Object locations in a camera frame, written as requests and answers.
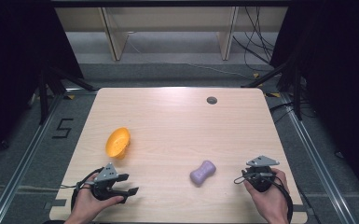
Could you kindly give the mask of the orange plastic bowl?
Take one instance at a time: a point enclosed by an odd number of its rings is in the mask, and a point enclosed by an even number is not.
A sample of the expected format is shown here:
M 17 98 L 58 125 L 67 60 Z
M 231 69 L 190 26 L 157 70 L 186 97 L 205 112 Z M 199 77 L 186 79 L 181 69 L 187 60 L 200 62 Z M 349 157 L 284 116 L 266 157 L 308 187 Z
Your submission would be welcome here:
M 126 127 L 114 130 L 105 144 L 105 153 L 108 157 L 122 160 L 126 156 L 127 148 L 131 143 L 131 134 Z

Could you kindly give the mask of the purple dumbbell toy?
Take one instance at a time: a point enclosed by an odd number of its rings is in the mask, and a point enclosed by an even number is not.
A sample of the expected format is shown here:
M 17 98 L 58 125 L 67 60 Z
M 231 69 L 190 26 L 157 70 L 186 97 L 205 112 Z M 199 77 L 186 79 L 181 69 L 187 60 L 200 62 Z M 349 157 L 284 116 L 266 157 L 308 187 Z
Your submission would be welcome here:
M 208 177 L 214 175 L 215 171 L 216 167 L 211 161 L 204 161 L 199 168 L 190 173 L 189 177 L 195 185 L 200 186 Z

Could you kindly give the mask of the person's right hand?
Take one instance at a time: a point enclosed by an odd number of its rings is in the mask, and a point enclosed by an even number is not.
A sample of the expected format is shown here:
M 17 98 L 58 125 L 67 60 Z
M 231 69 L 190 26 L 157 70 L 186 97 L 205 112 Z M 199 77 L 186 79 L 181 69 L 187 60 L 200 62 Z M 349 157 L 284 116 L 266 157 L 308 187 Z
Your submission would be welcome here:
M 267 222 L 268 220 L 288 221 L 288 205 L 283 193 L 276 186 L 271 186 L 265 192 L 258 192 L 252 185 L 245 181 L 243 183 L 246 190 L 251 195 L 255 207 Z

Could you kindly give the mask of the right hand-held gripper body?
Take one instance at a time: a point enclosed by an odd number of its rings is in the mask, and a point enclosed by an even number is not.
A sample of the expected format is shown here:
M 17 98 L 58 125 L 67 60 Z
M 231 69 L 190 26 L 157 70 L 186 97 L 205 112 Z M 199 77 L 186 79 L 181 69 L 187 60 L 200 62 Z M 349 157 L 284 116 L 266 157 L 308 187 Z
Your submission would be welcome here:
M 242 175 L 258 192 L 267 191 L 275 180 L 276 174 L 271 170 L 272 166 L 280 163 L 264 155 L 249 160 L 247 167 L 242 170 Z

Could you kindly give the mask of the beige wooden desk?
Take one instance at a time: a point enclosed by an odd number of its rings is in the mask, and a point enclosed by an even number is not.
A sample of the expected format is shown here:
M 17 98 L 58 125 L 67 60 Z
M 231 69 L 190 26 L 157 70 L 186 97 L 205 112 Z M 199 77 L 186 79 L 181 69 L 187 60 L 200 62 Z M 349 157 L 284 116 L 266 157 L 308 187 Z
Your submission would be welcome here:
M 286 7 L 58 7 L 66 32 L 103 32 L 113 60 L 121 58 L 130 32 L 215 32 L 221 57 L 229 58 L 233 35 L 256 22 L 279 32 Z

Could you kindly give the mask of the black stand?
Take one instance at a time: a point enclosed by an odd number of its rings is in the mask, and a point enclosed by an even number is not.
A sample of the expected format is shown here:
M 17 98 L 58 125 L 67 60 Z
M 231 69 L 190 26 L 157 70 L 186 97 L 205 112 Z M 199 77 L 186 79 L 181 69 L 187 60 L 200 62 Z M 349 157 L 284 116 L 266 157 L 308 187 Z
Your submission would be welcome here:
M 255 81 L 251 82 L 250 84 L 244 85 L 244 88 L 255 88 L 279 74 L 281 74 L 281 77 L 278 81 L 277 89 L 279 91 L 288 91 L 290 88 L 293 88 L 294 112 L 297 118 L 299 120 L 302 120 L 301 110 L 300 110 L 301 74 L 298 70 L 296 56 L 290 56 L 285 63 L 282 63 L 278 67 L 274 68 L 272 71 L 269 71 L 263 77 L 257 78 Z
M 47 120 L 49 114 L 48 90 L 51 90 L 54 96 L 66 93 L 66 88 L 62 84 L 62 79 L 69 80 L 86 91 L 97 91 L 97 88 L 86 83 L 84 80 L 69 75 L 62 69 L 50 65 L 45 66 L 38 75 L 38 89 L 41 107 L 40 124 L 43 124 Z

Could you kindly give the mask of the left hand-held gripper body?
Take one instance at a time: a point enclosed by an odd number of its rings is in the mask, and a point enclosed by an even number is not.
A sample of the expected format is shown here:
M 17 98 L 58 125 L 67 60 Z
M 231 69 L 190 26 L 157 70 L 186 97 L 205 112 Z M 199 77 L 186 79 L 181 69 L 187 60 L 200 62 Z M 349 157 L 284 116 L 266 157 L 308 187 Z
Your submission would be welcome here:
M 120 190 L 114 190 L 113 185 L 117 183 L 119 173 L 116 171 L 112 162 L 109 162 L 99 174 L 93 179 L 91 192 L 100 201 L 105 201 L 113 197 L 121 196 Z M 125 203 L 128 197 L 123 197 L 121 203 Z

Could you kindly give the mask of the person's left hand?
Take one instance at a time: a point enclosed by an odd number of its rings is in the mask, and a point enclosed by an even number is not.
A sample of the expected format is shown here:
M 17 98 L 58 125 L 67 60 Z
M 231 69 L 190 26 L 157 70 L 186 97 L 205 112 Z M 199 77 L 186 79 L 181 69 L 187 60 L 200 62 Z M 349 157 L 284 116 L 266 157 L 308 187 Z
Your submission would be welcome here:
M 69 217 L 85 217 L 95 219 L 105 208 L 120 203 L 121 196 L 113 197 L 105 201 L 97 200 L 90 191 L 90 185 L 85 184 L 76 197 L 75 206 Z

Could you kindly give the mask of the metal floor rail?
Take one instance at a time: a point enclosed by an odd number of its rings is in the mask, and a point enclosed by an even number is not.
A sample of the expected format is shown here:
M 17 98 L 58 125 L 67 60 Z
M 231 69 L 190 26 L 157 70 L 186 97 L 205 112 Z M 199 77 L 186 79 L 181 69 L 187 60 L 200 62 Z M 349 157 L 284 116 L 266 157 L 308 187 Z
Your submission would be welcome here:
M 342 224 L 356 224 L 355 216 L 353 215 L 346 199 L 343 197 L 341 191 L 339 190 L 338 185 L 327 170 L 327 167 L 323 162 L 316 146 L 311 140 L 311 136 L 304 126 L 303 121 L 297 118 L 297 115 L 294 111 L 288 109 L 288 112 L 289 118 L 297 131 L 297 135 L 299 136 L 304 148 L 307 151 L 307 154 L 309 155 L 311 163 L 319 179 L 321 180 L 330 202 L 336 210 L 340 222 Z
M 34 99 L 0 149 L 0 224 L 43 224 L 56 196 L 96 94 L 49 96 L 40 120 Z

